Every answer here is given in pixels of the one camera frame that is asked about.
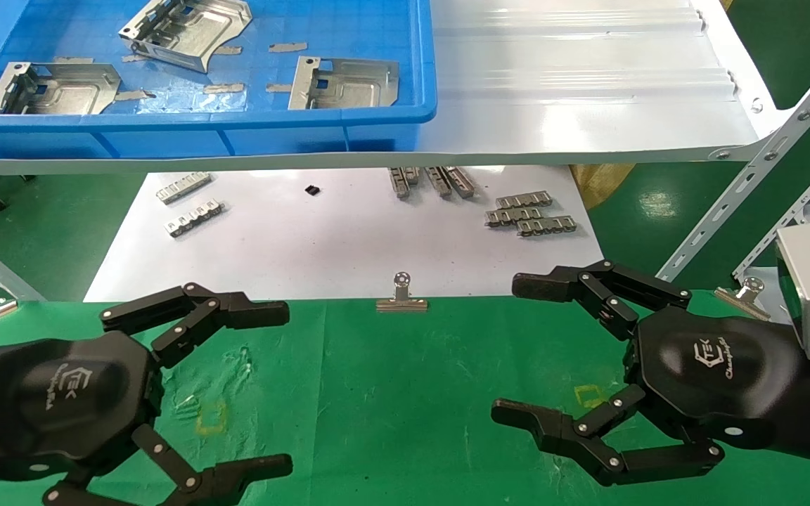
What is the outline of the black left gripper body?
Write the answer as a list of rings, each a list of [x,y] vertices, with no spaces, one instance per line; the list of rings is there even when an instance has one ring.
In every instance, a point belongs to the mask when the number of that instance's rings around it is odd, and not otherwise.
[[[0,346],[0,481],[115,471],[163,394],[151,352],[121,331]]]

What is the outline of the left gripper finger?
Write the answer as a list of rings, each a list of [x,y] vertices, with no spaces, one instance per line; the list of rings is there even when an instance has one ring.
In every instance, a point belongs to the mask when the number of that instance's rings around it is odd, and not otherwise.
[[[285,301],[254,302],[244,292],[213,292],[199,284],[173,287],[122,302],[101,313],[105,331],[135,335],[171,324],[151,343],[161,368],[173,368],[221,329],[279,327],[290,321]]]
[[[176,484],[162,505],[238,505],[255,481],[285,477],[293,472],[288,454],[238,459],[195,471],[150,425],[142,424],[131,440]],[[43,496],[44,505],[128,505],[87,490],[93,473],[76,470],[57,481]]]

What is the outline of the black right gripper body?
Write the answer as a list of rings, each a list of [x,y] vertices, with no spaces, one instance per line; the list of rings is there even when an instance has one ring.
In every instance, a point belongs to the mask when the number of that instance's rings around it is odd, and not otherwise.
[[[806,354],[791,327],[666,308],[636,328],[640,413],[673,439],[803,451],[797,400]]]

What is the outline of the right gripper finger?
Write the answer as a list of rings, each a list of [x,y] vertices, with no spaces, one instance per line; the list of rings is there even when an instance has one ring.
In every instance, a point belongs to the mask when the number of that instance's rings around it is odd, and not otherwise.
[[[619,452],[604,442],[612,429],[641,409],[646,393],[631,384],[575,419],[556,409],[497,399],[493,422],[528,432],[539,451],[575,461],[601,486],[630,486],[708,474],[724,451],[707,438],[683,435],[681,444]]]
[[[686,309],[692,298],[688,290],[610,260],[584,268],[556,266],[550,273],[516,273],[512,294],[526,300],[576,302],[621,342],[633,339],[640,320],[627,302],[661,311],[669,306]]]

